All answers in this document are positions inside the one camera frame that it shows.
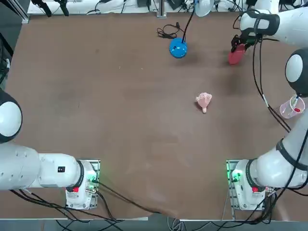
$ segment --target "blue ball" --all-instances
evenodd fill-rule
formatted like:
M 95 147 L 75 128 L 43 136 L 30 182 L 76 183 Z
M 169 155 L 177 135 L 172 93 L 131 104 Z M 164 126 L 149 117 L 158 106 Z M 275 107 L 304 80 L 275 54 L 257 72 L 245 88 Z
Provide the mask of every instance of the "blue ball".
M 182 38 L 174 38 L 169 46 L 170 54 L 175 58 L 183 58 L 187 53 L 187 43 Z

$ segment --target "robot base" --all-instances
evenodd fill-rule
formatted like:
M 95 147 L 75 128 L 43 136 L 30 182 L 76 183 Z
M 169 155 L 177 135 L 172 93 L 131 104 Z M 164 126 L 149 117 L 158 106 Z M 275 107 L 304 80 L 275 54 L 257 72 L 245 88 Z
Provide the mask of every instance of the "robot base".
M 236 198 L 236 202 L 231 204 L 235 209 L 240 210 L 255 210 L 256 206 L 261 203 L 265 197 L 265 190 L 255 192 L 248 181 L 245 174 L 248 160 L 228 160 L 227 170 L 229 180 L 230 196 Z M 260 205 L 257 210 L 262 210 L 264 205 Z
M 84 179 L 77 192 L 65 190 L 66 206 L 75 209 L 93 209 L 97 207 L 97 184 L 91 180 L 99 180 L 101 161 L 80 160 L 84 167 Z

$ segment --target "plastic cup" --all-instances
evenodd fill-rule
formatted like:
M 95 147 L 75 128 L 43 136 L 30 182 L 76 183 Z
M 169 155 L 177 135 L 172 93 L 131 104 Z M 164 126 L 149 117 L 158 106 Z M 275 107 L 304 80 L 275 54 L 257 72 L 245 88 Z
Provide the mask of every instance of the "plastic cup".
M 297 114 L 303 113 L 305 110 L 305 103 L 302 98 L 298 98 L 296 102 L 296 95 L 289 99 L 287 102 L 283 103 L 280 108 L 280 114 L 289 119 Z

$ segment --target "brown table surface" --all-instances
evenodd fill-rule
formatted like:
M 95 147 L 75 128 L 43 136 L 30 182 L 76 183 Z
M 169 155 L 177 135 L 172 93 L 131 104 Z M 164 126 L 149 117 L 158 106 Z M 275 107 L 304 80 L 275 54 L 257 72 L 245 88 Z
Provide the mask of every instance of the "brown table surface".
M 258 157 L 285 135 L 257 94 L 252 49 L 240 65 L 227 63 L 231 39 L 239 33 L 232 29 L 236 16 L 193 17 L 183 59 L 169 54 L 170 40 L 158 38 L 156 28 L 176 22 L 184 28 L 187 13 L 167 19 L 31 17 L 7 85 L 24 115 L 15 142 L 38 152 L 99 158 L 101 181 L 166 215 L 221 219 L 226 159 Z M 264 91 L 277 107 L 293 93 L 284 66 L 296 48 L 265 41 L 262 50 Z M 194 102 L 200 92 L 213 94 L 206 115 Z M 63 190 L 36 192 L 64 204 Z M 0 218 L 62 217 L 10 192 L 0 195 Z M 118 218 L 149 215 L 109 194 L 106 199 Z M 286 192 L 273 219 L 307 221 L 307 206 L 308 200 Z M 92 212 L 106 216 L 102 203 Z M 224 219 L 231 219 L 229 200 Z

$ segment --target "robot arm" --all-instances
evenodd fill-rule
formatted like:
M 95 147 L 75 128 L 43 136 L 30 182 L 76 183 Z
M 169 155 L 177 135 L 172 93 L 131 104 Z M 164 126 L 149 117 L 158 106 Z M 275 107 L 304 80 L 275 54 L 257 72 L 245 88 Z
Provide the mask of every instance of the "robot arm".
M 65 187 L 67 205 L 93 208 L 96 183 L 92 181 L 98 174 L 92 164 L 66 154 L 37 153 L 9 142 L 20 131 L 22 119 L 17 101 L 0 89 L 0 190 Z
M 280 42 L 304 47 L 289 57 L 285 66 L 286 79 L 301 97 L 308 97 L 308 8 L 278 12 L 277 0 L 258 0 L 256 10 L 242 15 L 241 41 L 256 35 L 273 36 Z M 265 188 L 283 188 L 296 171 L 289 187 L 303 185 L 308 177 L 308 148 L 296 164 L 304 136 L 308 129 L 308 111 L 305 111 L 291 132 L 267 153 L 253 160 L 240 160 L 233 171 L 234 187 L 241 210 L 254 210 L 264 199 Z

